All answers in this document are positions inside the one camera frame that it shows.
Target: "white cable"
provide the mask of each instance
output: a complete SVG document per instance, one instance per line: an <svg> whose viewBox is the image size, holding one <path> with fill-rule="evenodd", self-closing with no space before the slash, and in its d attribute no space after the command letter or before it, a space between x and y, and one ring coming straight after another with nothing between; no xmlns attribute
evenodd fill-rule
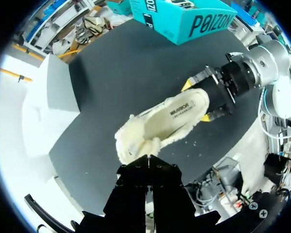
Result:
<svg viewBox="0 0 291 233"><path fill-rule="evenodd" d="M196 196L196 199L199 201L199 202L209 202L209 201L212 201L213 199L215 199L217 197L218 194L214 195L212 198L209 198L208 200L202 200L202 199L199 199L198 196Z"/></svg>
<svg viewBox="0 0 291 233"><path fill-rule="evenodd" d="M211 203L213 203L213 201L216 199L216 197L217 197L217 196L214 196L214 197L212 198L212 200L209 201L209 202L206 203L206 204L203 204L203 205L198 204L198 203L195 203L195 204L198 205L198 206L200 206L200 207L207 207L207 206L209 206Z"/></svg>
<svg viewBox="0 0 291 233"><path fill-rule="evenodd" d="M262 93L261 93L261 96L260 96L260 100L259 100L259 106L258 106L258 119L259 119L259 123L260 123L260 126L263 130L263 132L269 136L270 138L273 138L273 139L287 139L287 138L291 138L291 135L287 135L287 136L284 136L284 137L280 137L280 136L277 136L277 135L273 135L273 134L270 134L269 132L267 132L263 126L263 123L262 123L262 119L261 119L261 107L262 107L262 101L263 101L263 97L264 97L264 92L265 92L265 87L262 89Z"/></svg>

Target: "shoe label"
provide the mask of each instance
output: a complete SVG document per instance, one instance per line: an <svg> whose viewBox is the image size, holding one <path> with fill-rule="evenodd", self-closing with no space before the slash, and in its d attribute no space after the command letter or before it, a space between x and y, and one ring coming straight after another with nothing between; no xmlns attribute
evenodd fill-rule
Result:
<svg viewBox="0 0 291 233"><path fill-rule="evenodd" d="M173 119L177 118L178 116L186 113L187 111L191 110L193 107L195 107L195 102L192 100L189 103L186 103L177 109L170 112L170 115L172 115Z"/></svg>
<svg viewBox="0 0 291 233"><path fill-rule="evenodd" d="M143 14L144 15L144 19L145 19L145 24L154 29L154 24L153 24L153 19L152 19L152 15L150 14Z"/></svg>
<svg viewBox="0 0 291 233"><path fill-rule="evenodd" d="M157 12L156 0L145 0L145 5L148 11Z"/></svg>

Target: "robotic arm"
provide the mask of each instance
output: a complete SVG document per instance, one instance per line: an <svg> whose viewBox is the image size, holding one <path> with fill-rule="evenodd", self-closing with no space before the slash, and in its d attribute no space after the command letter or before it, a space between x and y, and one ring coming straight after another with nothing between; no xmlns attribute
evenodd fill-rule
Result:
<svg viewBox="0 0 291 233"><path fill-rule="evenodd" d="M203 88L210 97L208 121L232 114L237 97L252 88L262 89L259 118L262 111L272 117L291 120L291 58L280 42L271 40L246 53L235 52L226 57L228 63L224 66L206 66L188 80L193 87ZM262 128L268 136L277 138Z"/></svg>

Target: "orange pole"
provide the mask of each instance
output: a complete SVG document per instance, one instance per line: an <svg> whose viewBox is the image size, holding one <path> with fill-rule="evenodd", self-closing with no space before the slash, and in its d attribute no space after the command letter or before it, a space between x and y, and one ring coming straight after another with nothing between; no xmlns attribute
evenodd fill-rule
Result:
<svg viewBox="0 0 291 233"><path fill-rule="evenodd" d="M22 52L26 52L26 51L27 51L27 50L25 50L24 48L22 48L21 46L18 46L18 45L14 45L14 44L12 44L12 47L15 48L15 49L17 49L17 50L19 50L19 51L22 51ZM44 58L42 58L42 57L40 57L40 56L34 54L33 52L28 52L28 54L29 54L30 56L32 56L32 57L35 57L36 59L38 59L38 60L40 60L40 61L43 61L43 60L44 60Z"/></svg>
<svg viewBox="0 0 291 233"><path fill-rule="evenodd" d="M1 69L0 68L0 72L5 73L5 74L8 74L8 75L11 75L11 76L16 77L16 78L20 78L21 77L21 75L15 74L15 73L10 72L10 71L8 71L6 69ZM32 79L27 78L27 77L24 77L22 80L27 81L27 82L30 82L30 83L32 82Z"/></svg>

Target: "screw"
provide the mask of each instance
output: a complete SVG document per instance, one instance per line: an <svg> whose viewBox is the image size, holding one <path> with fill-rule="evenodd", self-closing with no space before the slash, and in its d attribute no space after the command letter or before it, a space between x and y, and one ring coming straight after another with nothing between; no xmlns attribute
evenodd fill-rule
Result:
<svg viewBox="0 0 291 233"><path fill-rule="evenodd" d="M266 64L264 63L263 60L260 61L260 64L261 64L262 67L266 67Z"/></svg>
<svg viewBox="0 0 291 233"><path fill-rule="evenodd" d="M256 203L256 202L251 202L250 204L249 204L249 209L250 210L257 210L258 209L258 204Z"/></svg>
<svg viewBox="0 0 291 233"><path fill-rule="evenodd" d="M261 210L260 213L259 213L259 217L260 218L266 218L267 217L267 210Z"/></svg>

